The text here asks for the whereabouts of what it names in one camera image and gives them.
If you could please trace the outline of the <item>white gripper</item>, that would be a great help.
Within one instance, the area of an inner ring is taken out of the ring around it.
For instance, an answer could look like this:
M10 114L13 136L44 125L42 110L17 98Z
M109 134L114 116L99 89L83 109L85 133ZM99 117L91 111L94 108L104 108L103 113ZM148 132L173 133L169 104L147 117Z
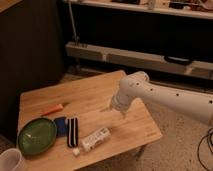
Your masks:
M123 118L126 118L126 111L130 108L132 101L134 98L122 90L118 90L111 99L110 106L101 109L101 112L111 111L115 109L120 111Z

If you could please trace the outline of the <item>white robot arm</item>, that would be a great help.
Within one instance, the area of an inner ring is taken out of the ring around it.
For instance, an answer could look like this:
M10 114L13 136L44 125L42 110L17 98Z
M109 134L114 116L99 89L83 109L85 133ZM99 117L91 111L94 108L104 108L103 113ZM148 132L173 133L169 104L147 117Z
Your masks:
M136 98L153 101L213 127L212 94L156 85L150 82L148 74L143 71L121 78L109 106L102 111L115 109L125 116Z

